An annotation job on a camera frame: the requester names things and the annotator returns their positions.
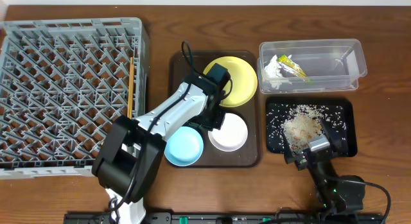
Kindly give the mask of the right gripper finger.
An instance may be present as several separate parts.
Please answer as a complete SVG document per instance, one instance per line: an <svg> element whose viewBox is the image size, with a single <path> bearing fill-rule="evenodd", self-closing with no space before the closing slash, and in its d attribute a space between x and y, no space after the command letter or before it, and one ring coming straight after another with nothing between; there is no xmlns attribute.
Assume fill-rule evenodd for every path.
<svg viewBox="0 0 411 224"><path fill-rule="evenodd" d="M333 155L335 157L347 157L348 147L347 147L345 140L343 140L343 137L340 135L340 133L334 130L332 126L329 125L327 121L323 118L320 119L320 124L322 125L324 135L329 141L329 145L330 145L331 151L333 152Z"/></svg>
<svg viewBox="0 0 411 224"><path fill-rule="evenodd" d="M283 155L284 155L284 160L285 160L285 162L286 162L287 164L290 164L290 163L295 162L297 159L296 159L296 157L293 155L293 153L292 153L292 151L291 151L291 149L290 149L290 146L289 146L289 144L288 144L288 140L287 140L285 134L281 134L281 137L283 138L283 141L284 141L284 142L283 142L283 147L284 147Z"/></svg>

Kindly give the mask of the white bowl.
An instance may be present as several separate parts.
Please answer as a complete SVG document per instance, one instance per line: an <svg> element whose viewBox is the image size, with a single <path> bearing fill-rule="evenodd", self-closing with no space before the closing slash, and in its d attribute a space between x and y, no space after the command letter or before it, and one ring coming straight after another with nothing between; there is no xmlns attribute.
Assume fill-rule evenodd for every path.
<svg viewBox="0 0 411 224"><path fill-rule="evenodd" d="M247 124L239 115L226 113L220 129L208 131L208 137L217 149L226 152L236 151L247 140Z"/></svg>

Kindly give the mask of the white napkin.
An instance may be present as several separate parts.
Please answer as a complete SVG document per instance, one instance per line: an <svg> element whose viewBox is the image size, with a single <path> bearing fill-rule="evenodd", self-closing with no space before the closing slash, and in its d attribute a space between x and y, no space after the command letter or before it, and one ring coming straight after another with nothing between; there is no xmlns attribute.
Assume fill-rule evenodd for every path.
<svg viewBox="0 0 411 224"><path fill-rule="evenodd" d="M280 65L277 59L277 55L274 55L271 58L269 64L266 65L263 70L264 80L270 83L274 89L279 89L283 83L291 84L291 82L287 80L281 73L283 67Z"/></svg>

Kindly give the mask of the green snack wrapper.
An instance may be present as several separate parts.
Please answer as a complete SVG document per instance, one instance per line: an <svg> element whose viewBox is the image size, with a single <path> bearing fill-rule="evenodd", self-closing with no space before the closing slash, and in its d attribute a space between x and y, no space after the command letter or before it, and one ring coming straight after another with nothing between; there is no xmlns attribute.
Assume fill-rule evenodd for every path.
<svg viewBox="0 0 411 224"><path fill-rule="evenodd" d="M290 74L299 77L299 78L306 78L307 75L304 70L300 67L299 64L295 63L291 58L286 55L280 56L277 59L279 65Z"/></svg>

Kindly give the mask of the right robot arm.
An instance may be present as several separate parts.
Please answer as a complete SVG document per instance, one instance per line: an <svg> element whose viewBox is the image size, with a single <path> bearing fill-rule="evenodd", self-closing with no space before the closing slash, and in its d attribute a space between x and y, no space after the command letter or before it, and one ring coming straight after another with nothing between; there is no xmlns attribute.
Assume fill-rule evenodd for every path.
<svg viewBox="0 0 411 224"><path fill-rule="evenodd" d="M339 176L331 160L354 157L357 154L355 140L347 140L321 119L322 135L308 141L308 147L300 153L284 152L287 164L294 163L298 170L307 169L314 182L317 196L324 205L319 216L353 215L363 209L365 181L356 175Z"/></svg>

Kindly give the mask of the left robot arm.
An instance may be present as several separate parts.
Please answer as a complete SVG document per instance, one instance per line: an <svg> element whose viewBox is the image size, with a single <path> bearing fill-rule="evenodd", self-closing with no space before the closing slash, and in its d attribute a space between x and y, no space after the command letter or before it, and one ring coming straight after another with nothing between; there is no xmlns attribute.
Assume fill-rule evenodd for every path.
<svg viewBox="0 0 411 224"><path fill-rule="evenodd" d="M228 95L224 87L229 83L229 71L220 64L206 74L192 70L151 112L113 122L92 165L93 175L110 194L110 223L144 220L143 197L157 176L168 139L186 124L219 129L225 115L220 102Z"/></svg>

